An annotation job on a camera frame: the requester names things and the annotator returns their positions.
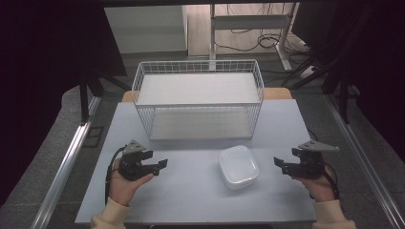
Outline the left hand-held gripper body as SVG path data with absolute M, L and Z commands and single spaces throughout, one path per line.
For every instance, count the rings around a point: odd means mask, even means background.
M 121 161 L 119 164 L 118 172 L 127 180 L 135 181 L 141 177 L 146 176 L 142 172 L 143 164 L 140 158 L 142 152 L 146 152 L 146 148 L 135 140 L 131 140 L 125 146 Z

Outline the white plastic container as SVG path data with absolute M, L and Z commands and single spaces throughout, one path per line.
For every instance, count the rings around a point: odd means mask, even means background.
M 253 184 L 260 174 L 253 154 L 244 145 L 222 150 L 218 161 L 224 184 L 231 190 L 239 190 Z

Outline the person's left hand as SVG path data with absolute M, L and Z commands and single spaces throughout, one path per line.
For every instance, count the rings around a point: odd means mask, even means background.
M 120 161 L 121 158 L 118 158 L 113 164 L 109 198 L 122 206 L 128 207 L 137 189 L 139 189 L 143 184 L 149 182 L 154 175 L 149 174 L 135 181 L 127 180 L 118 172 Z

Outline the wooden table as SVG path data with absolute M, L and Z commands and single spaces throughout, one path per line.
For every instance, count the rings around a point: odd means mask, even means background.
M 264 100 L 292 99 L 292 95 L 287 88 L 264 88 Z M 122 102 L 131 102 L 132 93 L 126 92 L 122 97 Z

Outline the black metal stand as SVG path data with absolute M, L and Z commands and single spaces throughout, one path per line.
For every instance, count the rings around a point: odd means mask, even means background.
M 84 125 L 90 119 L 90 108 L 88 101 L 88 91 L 91 91 L 93 96 L 102 97 L 104 88 L 100 79 L 105 79 L 108 82 L 121 88 L 127 92 L 131 87 L 118 79 L 114 78 L 103 72 L 84 73 L 80 78 L 79 91 L 80 91 L 80 108 L 81 108 L 81 124 Z
M 318 71 L 310 74 L 306 78 L 288 85 L 289 90 L 299 89 L 309 84 L 314 79 L 317 79 L 323 75 L 327 75 L 323 85 L 322 92 L 324 94 L 332 94 L 336 88 L 339 88 L 338 98 L 338 113 L 346 124 L 349 124 L 348 119 L 348 99 L 349 95 L 349 74 L 347 73 L 346 62 L 342 58 L 336 58 L 326 66 L 321 67 Z

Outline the black floor bracket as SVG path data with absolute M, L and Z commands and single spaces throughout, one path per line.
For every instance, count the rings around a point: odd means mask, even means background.
M 91 127 L 86 135 L 83 147 L 84 148 L 97 148 L 103 134 L 103 127 Z

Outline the white desk frame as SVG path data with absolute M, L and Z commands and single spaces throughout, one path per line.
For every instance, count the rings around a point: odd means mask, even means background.
M 293 19 L 296 4 L 292 3 L 287 14 L 266 15 L 215 15 L 215 5 L 210 5 L 210 48 L 209 58 L 216 58 L 215 34 L 223 30 L 280 30 L 279 41 L 275 44 L 280 61 L 286 72 L 292 67 L 285 52 L 289 28 Z

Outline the white cabinet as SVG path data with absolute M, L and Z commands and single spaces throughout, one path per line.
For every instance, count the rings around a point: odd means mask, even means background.
M 120 53 L 185 52 L 183 6 L 105 8 Z

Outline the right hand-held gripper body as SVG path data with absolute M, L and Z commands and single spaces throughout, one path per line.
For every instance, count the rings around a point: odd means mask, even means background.
M 292 154 L 300 159 L 300 163 L 293 169 L 294 177 L 317 179 L 324 171 L 323 153 L 337 153 L 337 146 L 330 146 L 316 140 L 309 140 L 291 149 Z

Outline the aluminium rail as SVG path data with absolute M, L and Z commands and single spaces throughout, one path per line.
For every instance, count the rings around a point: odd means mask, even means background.
M 354 134 L 351 125 L 347 124 L 341 117 L 338 111 L 338 104 L 334 100 L 334 96 L 326 94 L 324 98 L 331 111 L 331 114 L 333 115 L 337 125 L 342 132 L 343 137 L 348 142 L 353 156 L 359 164 L 366 180 L 370 184 L 380 206 L 382 207 L 393 229 L 405 229 L 405 218 L 402 217 L 391 192 L 388 190 L 388 188 L 383 183 L 382 179 L 372 166 L 358 138 Z
M 30 229 L 46 229 L 48 227 L 54 209 L 66 186 L 70 173 L 74 168 L 75 161 L 78 157 L 86 135 L 90 130 L 100 100 L 101 98 L 96 96 L 91 99 L 90 104 L 88 105 L 88 120 L 77 127 L 75 135 L 61 161 L 61 164 L 53 178 L 53 182 L 51 183 L 47 195 L 44 197 L 44 200 L 32 222 Z

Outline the person's right hand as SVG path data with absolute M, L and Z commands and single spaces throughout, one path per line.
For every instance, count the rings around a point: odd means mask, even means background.
M 335 200 L 332 186 L 325 177 L 319 177 L 317 179 L 293 177 L 293 179 L 300 181 L 316 202 Z

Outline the white power strip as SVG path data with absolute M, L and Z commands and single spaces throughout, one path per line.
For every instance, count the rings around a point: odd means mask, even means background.
M 311 74 L 315 73 L 318 71 L 318 68 L 315 66 L 309 66 L 307 67 L 302 73 L 300 73 L 300 77 L 302 79 L 307 78 L 308 76 L 310 76 Z

